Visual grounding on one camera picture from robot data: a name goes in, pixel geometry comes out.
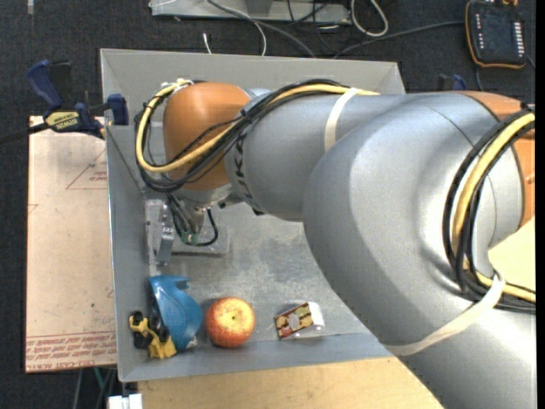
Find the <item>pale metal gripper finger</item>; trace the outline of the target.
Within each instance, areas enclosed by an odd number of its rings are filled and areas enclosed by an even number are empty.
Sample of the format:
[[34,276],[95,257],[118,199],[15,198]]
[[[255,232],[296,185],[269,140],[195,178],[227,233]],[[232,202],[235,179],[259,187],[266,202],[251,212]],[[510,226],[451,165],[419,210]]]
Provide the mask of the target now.
[[172,255],[172,248],[175,240],[175,230],[172,221],[164,216],[159,222],[157,239],[157,261],[158,265],[169,263]]
[[146,200],[146,242],[148,260],[150,265],[164,265],[165,262],[158,258],[160,239],[162,236],[163,201],[161,199]]

